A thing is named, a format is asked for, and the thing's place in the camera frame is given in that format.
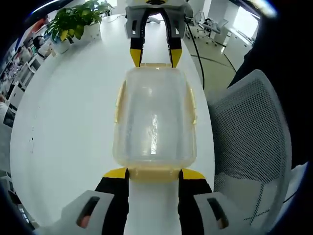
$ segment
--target clear plastic box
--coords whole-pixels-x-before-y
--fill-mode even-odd
[[[196,159],[195,102],[178,69],[130,70],[116,106],[113,156],[122,166],[181,169]]]

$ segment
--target table surface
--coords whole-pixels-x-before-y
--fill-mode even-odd
[[[28,85],[11,135],[10,162],[15,191],[41,225],[61,217],[62,208],[94,190],[103,174],[120,168],[112,157],[115,101],[134,67],[126,19],[106,17],[101,40],[49,56]],[[164,22],[146,26],[143,63],[169,63]],[[197,158],[190,169],[214,186],[210,115],[195,64],[182,42],[178,68],[194,91]]]

